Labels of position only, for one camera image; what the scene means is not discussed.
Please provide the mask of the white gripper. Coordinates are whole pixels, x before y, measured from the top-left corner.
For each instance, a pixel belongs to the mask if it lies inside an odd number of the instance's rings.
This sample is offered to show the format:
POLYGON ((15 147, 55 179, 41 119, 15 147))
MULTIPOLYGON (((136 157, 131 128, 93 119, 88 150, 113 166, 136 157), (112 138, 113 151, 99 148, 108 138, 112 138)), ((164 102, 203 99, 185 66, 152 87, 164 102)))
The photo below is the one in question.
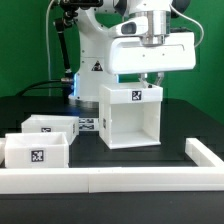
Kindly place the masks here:
MULTIPOLYGON (((195 64, 192 32, 171 33, 159 46, 143 46, 139 37, 116 38, 107 44, 107 71, 110 74, 158 72, 156 86, 161 86, 164 72, 190 70, 195 64)), ((146 75, 139 75, 144 88, 148 88, 146 75)))

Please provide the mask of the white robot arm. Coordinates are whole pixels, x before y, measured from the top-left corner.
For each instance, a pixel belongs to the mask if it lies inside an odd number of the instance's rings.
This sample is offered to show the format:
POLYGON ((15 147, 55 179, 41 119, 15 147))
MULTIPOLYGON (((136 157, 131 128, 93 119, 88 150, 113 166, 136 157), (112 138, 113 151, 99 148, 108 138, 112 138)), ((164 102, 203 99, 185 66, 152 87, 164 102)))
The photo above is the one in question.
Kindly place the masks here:
POLYGON ((163 73, 195 67, 195 37, 173 28, 191 0, 60 0, 63 25, 76 25, 80 67, 70 98, 99 102, 99 87, 121 75, 163 73))

